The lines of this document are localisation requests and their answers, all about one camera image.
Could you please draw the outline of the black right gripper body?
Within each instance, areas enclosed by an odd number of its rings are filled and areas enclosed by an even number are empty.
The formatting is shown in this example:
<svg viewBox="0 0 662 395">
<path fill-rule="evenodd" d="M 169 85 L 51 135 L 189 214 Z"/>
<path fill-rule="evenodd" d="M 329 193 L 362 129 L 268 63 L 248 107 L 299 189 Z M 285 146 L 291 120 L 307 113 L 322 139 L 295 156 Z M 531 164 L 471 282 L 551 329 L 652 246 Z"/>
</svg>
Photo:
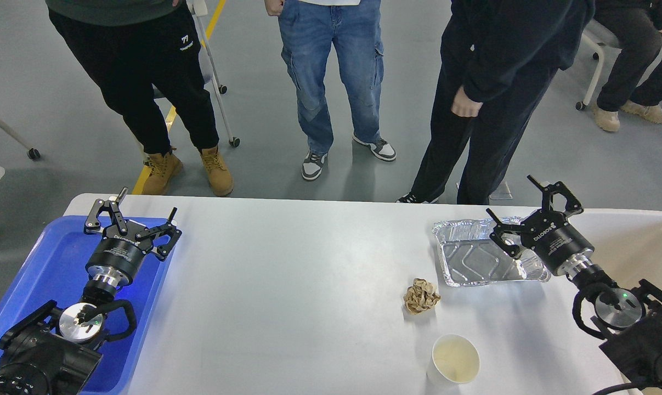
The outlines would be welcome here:
<svg viewBox="0 0 662 395">
<path fill-rule="evenodd" d="M 562 265 L 576 253 L 591 257 L 594 246 L 562 212 L 537 210 L 521 222 L 521 244 L 534 250 L 552 275 L 564 275 Z"/>
</svg>

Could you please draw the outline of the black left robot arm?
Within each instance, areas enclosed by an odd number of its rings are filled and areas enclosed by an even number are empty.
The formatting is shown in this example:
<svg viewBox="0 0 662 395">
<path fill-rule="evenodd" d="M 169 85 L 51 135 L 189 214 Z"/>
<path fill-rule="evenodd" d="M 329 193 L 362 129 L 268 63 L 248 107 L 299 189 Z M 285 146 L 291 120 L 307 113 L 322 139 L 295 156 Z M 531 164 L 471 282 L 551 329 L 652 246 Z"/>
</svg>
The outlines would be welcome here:
<svg viewBox="0 0 662 395">
<path fill-rule="evenodd" d="M 126 218 L 127 195 L 48 225 L 0 302 L 0 394 L 118 394 L 182 235 Z"/>
</svg>

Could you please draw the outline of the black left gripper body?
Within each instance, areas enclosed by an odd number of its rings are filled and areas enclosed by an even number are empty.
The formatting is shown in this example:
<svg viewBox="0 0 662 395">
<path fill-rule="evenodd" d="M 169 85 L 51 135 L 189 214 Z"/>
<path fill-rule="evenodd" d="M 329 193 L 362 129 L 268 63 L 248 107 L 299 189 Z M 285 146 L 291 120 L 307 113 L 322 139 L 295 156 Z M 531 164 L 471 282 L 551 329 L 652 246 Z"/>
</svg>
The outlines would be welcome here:
<svg viewBox="0 0 662 395">
<path fill-rule="evenodd" d="M 123 236 L 117 225 L 105 228 L 102 240 L 87 262 L 88 276 L 92 279 L 108 278 L 107 283 L 115 287 L 130 285 L 146 253 L 152 249 L 150 241 L 135 239 L 135 235 L 145 229 L 143 224 L 130 224 L 127 235 Z"/>
</svg>

